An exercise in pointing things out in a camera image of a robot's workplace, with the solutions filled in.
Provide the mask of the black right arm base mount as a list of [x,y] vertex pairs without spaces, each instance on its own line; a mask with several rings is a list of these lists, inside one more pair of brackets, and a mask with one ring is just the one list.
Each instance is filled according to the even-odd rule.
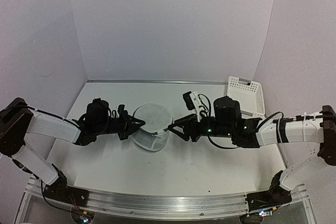
[[247,194],[245,201],[248,204],[249,213],[280,207],[292,201],[291,192],[280,187],[282,173],[281,170],[272,178],[268,190]]

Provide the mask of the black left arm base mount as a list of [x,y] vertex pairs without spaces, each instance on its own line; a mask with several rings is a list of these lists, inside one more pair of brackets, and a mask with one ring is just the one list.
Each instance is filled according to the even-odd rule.
[[51,185],[44,186],[44,189],[42,189],[43,196],[55,201],[85,207],[88,202],[89,191],[69,186],[63,172],[54,164],[52,166],[56,169],[58,178]]

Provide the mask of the white mesh laundry bag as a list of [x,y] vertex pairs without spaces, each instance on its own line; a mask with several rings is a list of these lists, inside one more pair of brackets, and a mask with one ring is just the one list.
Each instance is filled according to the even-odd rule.
[[147,103],[138,107],[133,116],[145,122],[131,135],[133,142],[150,152],[163,149],[169,138],[168,126],[173,123],[172,113],[160,104]]

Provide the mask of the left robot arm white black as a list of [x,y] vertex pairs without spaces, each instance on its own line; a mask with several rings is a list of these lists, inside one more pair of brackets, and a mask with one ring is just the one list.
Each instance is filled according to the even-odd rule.
[[50,186],[49,191],[57,200],[66,201],[71,194],[66,176],[26,142],[27,135],[87,146],[100,135],[116,134],[119,140],[126,140],[144,125],[145,121],[131,116],[123,104],[112,110],[109,103],[100,98],[93,99],[77,120],[33,108],[24,99],[15,98],[1,110],[1,154]]

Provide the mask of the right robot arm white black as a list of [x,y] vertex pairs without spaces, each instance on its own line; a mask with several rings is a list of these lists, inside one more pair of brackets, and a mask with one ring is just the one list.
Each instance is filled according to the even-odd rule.
[[240,148],[260,148],[273,144],[316,143],[308,157],[274,176],[274,185],[265,191],[264,200],[275,205],[314,170],[335,165],[335,112],[329,105],[311,115],[280,118],[272,114],[266,119],[244,119],[240,104],[228,96],[218,98],[208,112],[190,114],[169,125],[169,131],[185,141],[197,142],[200,137],[230,138]]

